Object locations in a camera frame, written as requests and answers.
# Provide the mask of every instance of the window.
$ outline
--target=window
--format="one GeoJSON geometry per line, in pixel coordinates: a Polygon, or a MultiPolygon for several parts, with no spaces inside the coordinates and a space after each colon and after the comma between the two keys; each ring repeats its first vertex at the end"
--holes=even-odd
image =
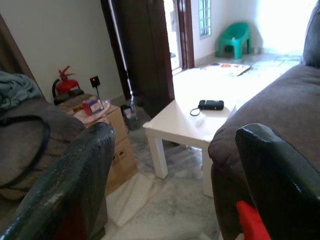
{"type": "Polygon", "coordinates": [[[210,0],[199,0],[200,37],[211,35],[210,0]]]}

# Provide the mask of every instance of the red fire extinguisher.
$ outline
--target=red fire extinguisher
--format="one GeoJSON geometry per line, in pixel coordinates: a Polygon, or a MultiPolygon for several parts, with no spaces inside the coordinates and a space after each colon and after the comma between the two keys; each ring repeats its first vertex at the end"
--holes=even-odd
{"type": "Polygon", "coordinates": [[[70,68],[67,66],[64,70],[59,70],[60,78],[62,81],[57,79],[53,84],[53,90],[56,90],[59,95],[68,93],[72,90],[80,89],[78,82],[74,79],[68,79],[69,76],[75,75],[74,73],[66,73],[66,71],[70,68]]]}

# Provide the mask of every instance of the dark wooden door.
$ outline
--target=dark wooden door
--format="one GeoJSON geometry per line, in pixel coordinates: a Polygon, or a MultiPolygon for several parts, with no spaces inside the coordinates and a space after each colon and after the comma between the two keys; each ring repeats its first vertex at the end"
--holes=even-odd
{"type": "Polygon", "coordinates": [[[133,95],[154,117],[174,98],[163,0],[112,0],[133,95]]]}

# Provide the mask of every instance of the table leg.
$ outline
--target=table leg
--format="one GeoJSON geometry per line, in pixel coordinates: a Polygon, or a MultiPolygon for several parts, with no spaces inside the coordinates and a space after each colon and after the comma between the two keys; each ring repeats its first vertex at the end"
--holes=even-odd
{"type": "Polygon", "coordinates": [[[212,182],[211,182],[211,166],[212,160],[209,157],[208,149],[202,149],[202,171],[203,171],[203,193],[211,198],[214,197],[212,191],[212,182]]]}
{"type": "Polygon", "coordinates": [[[168,175],[168,168],[162,139],[152,136],[147,136],[147,138],[152,155],[155,175],[161,179],[165,179],[168,175]]]}

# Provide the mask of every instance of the gray blanket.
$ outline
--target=gray blanket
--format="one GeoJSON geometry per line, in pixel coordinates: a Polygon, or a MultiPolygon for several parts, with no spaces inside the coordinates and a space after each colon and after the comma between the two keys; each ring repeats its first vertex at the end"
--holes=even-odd
{"type": "Polygon", "coordinates": [[[41,97],[36,83],[26,75],[0,71],[0,112],[16,107],[25,100],[41,97]]]}

